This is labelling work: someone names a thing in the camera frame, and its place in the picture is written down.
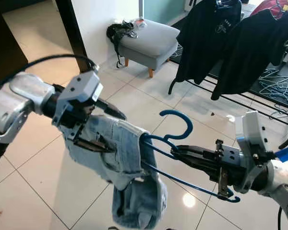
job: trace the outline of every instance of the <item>black cable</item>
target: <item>black cable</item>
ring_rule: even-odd
[[[95,67],[96,67],[96,64],[91,60],[89,59],[88,57],[85,57],[85,56],[82,56],[82,55],[78,55],[78,54],[57,54],[57,55],[50,55],[50,56],[47,56],[47,57],[42,57],[40,59],[37,59],[35,61],[32,61],[32,62],[29,62],[28,64],[24,65],[23,67],[21,67],[20,69],[18,69],[17,71],[15,71],[14,73],[8,75],[5,79],[1,80],[0,81],[0,88],[1,86],[6,83],[9,79],[11,79],[13,76],[15,76],[17,73],[21,72],[21,71],[25,71],[27,68],[33,66],[33,65],[36,65],[40,62],[43,62],[43,61],[47,61],[47,60],[50,60],[50,59],[55,59],[55,58],[75,58],[75,59],[82,59],[82,60],[85,60],[89,66],[90,66],[90,69],[89,70],[94,70]]]
[[[19,73],[21,71],[26,70],[27,68],[36,65],[40,62],[49,60],[49,59],[55,59],[55,58],[76,58],[76,59],[82,59],[85,60],[89,65],[90,65],[90,70],[93,70],[94,67],[96,66],[95,63],[89,59],[88,57],[82,56],[82,55],[77,55],[77,54],[57,54],[57,55],[51,55],[51,56],[47,56],[47,57],[42,57],[40,59],[37,59],[35,61],[29,62],[28,64],[24,65],[22,68],[20,68],[19,70],[17,70],[15,73]]]
[[[277,215],[277,230],[280,230],[280,219],[282,215],[282,207],[279,207],[278,215]]]

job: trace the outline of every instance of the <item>white tile floor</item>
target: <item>white tile floor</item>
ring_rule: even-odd
[[[9,12],[4,17],[29,60],[71,52],[59,14],[50,1]],[[235,144],[234,124],[227,116],[243,115],[247,109],[223,99],[211,101],[209,93],[186,83],[176,84],[173,94],[168,95],[177,64],[165,63],[150,79],[146,67],[130,61],[128,68],[115,69],[115,61],[114,57],[101,66],[102,97],[120,108],[129,122],[156,135],[180,134],[186,126],[180,119],[158,114],[174,108],[187,114],[194,125],[192,134],[185,140],[175,141],[176,144],[214,149],[217,138],[225,144]],[[50,61],[28,70],[50,83],[65,83],[78,71],[72,59]],[[252,104],[235,95],[231,97]],[[276,150],[288,129],[264,117],[263,122],[269,125],[268,138],[273,140],[272,148]],[[160,142],[155,144],[168,150]],[[158,153],[156,158],[162,170],[211,191],[214,189],[215,183],[205,173]],[[273,200],[250,192],[240,195],[240,203],[230,204],[162,179],[168,187],[168,208],[157,230],[276,229],[278,206]],[[112,185],[70,159],[60,132],[51,126],[50,119],[31,114],[0,160],[3,210],[0,230],[107,230],[115,225],[110,211],[112,190]],[[185,206],[184,197],[194,205]],[[288,230],[285,218],[282,223],[282,229]]]

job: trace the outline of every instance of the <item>denim jeans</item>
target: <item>denim jeans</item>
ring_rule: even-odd
[[[60,129],[66,137],[68,130]],[[71,158],[113,182],[112,216],[127,228],[152,229],[166,209],[166,186],[158,173],[141,166],[142,160],[156,167],[154,151],[139,142],[144,133],[148,132],[128,122],[91,115],[80,137],[102,142],[112,152],[92,152],[65,138]]]

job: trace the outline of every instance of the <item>hanging shirt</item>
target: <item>hanging shirt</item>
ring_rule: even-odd
[[[288,12],[276,20],[270,10],[242,20],[228,35],[211,99],[246,92],[271,62],[278,66],[288,43]]]
[[[191,9],[177,37],[183,47],[177,82],[201,83],[220,58],[228,32],[241,18],[240,0],[232,2],[231,7],[220,8],[216,0],[203,0]]]
[[[283,8],[283,10],[286,11],[286,6],[288,6],[288,0],[278,0],[278,2],[280,4],[280,6]],[[260,12],[264,9],[269,9],[274,16],[278,16],[279,8],[274,7],[275,5],[276,5],[275,0],[265,0],[262,3],[260,3],[259,6],[256,7],[256,9],[251,13],[251,16],[254,14],[257,14],[258,12]]]

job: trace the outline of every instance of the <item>black bag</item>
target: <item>black bag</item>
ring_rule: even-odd
[[[127,23],[123,21],[121,24],[112,24],[107,28],[107,37],[110,39],[110,41],[114,45],[114,50],[117,54],[118,62],[116,63],[116,67],[119,68],[118,64],[121,64],[120,62],[120,54],[119,54],[119,43],[120,40],[124,37],[124,35],[127,35],[133,31],[133,24]]]

